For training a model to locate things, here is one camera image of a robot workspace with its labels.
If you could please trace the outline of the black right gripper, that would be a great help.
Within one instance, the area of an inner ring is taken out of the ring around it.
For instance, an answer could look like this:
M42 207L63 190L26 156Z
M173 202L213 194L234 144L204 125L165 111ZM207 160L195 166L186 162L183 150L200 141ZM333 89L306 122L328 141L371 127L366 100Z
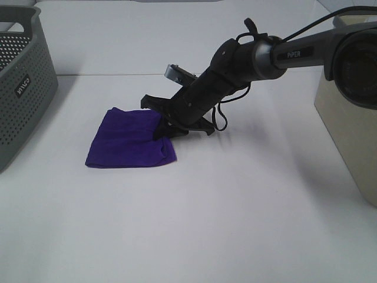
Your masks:
M206 69L191 85L181 86L170 99L145 95L141 99L141 108L161 114L153 140L183 137L190 131L204 131L211 135L214 126L203 116L229 94L230 83Z

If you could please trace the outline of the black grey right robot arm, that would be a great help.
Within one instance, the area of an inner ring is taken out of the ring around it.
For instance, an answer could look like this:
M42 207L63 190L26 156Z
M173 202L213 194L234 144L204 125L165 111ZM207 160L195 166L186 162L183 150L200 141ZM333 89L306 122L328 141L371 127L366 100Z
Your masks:
M204 115L219 111L233 94L248 90L254 81L280 78L288 68L324 67L325 78L334 81L352 104L376 109L376 24L366 22L334 28L286 42L279 37L254 35L241 44L224 42L198 77L170 65L166 77L181 85L170 98L146 95L142 108L161 115L153 137L185 136L190 131L212 134L217 126Z

